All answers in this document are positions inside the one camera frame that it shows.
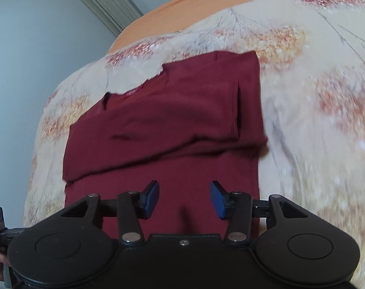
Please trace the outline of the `orange bed sheet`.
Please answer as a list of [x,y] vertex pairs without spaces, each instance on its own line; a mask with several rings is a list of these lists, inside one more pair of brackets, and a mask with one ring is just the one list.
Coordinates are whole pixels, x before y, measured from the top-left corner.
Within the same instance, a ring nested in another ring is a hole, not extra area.
[[225,8],[251,0],[172,0],[131,23],[109,49],[115,52],[147,37],[181,31]]

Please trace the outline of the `floral cream quilt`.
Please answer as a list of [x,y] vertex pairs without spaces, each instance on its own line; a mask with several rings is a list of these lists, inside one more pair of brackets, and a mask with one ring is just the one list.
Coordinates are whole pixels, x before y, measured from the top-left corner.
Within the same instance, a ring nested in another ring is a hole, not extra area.
[[144,38],[74,72],[46,103],[35,138],[26,226],[64,205],[69,127],[106,92],[125,93],[163,63],[254,50],[269,152],[262,198],[280,193],[349,233],[365,288],[365,0],[251,0],[184,30]]

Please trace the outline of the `dark red garment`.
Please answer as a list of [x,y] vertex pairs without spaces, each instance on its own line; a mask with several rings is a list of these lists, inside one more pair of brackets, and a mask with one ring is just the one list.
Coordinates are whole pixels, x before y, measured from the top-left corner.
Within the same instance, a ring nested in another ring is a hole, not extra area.
[[141,225],[145,234],[223,234],[210,184],[257,198],[266,144],[255,52],[167,63],[133,91],[107,93],[71,126],[65,203],[88,194],[114,199],[156,180],[159,200]]

